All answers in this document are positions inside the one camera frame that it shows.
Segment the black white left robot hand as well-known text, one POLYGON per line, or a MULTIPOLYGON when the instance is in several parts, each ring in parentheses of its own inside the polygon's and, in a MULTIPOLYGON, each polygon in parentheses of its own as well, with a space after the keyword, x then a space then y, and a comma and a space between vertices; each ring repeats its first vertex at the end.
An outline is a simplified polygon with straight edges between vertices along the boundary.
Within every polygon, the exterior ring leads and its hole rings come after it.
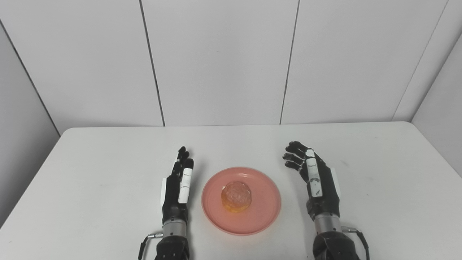
POLYGON ((162 206, 163 223, 169 220, 182 220, 186 224, 188 223, 187 205, 179 202, 180 182, 184 169, 193 169, 193 166, 193 159, 189 158, 189 152, 185 146, 182 146, 178 150, 172 173, 166 179, 165 199, 162 206))

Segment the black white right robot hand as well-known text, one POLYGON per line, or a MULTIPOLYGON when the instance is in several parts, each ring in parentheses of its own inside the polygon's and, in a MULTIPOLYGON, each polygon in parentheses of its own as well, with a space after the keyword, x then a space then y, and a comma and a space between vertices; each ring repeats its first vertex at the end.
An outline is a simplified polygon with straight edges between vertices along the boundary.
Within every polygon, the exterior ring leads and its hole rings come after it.
POLYGON ((291 141, 283 155, 285 166, 296 170, 306 183, 309 199, 307 212, 312 220, 322 213, 340 216, 340 198, 331 168, 311 148, 291 141))

